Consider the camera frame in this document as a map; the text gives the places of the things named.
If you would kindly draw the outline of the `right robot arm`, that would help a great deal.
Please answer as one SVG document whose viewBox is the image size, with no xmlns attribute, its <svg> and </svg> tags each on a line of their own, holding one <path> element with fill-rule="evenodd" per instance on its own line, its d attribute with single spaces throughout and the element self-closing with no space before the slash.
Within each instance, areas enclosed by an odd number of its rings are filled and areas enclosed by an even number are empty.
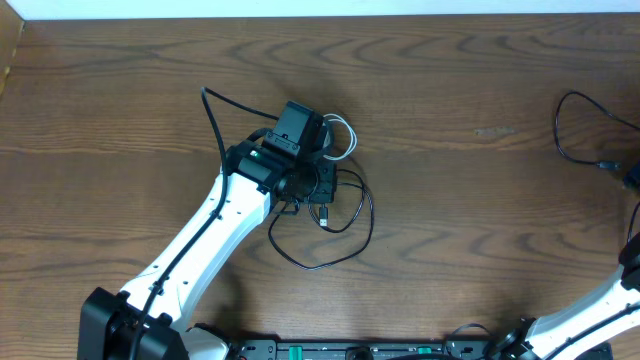
<svg viewBox="0 0 640 360">
<path fill-rule="evenodd" d="M 616 271 L 569 307 L 525 319 L 488 351 L 499 359 L 575 359 L 639 325 L 639 235 L 627 232 Z"/>
</svg>

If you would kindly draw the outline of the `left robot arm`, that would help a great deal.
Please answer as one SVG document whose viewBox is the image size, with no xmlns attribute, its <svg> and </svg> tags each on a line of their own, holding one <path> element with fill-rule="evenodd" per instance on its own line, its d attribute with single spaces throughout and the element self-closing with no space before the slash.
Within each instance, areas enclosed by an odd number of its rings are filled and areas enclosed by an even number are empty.
<svg viewBox="0 0 640 360">
<path fill-rule="evenodd" d="M 195 215 L 138 276 L 112 294 L 96 288 L 80 316 L 80 359 L 224 359 L 230 345 L 190 320 L 240 242 L 279 201 L 330 199 L 334 166 L 326 118 L 288 102 L 272 129 L 229 147 Z"/>
</svg>

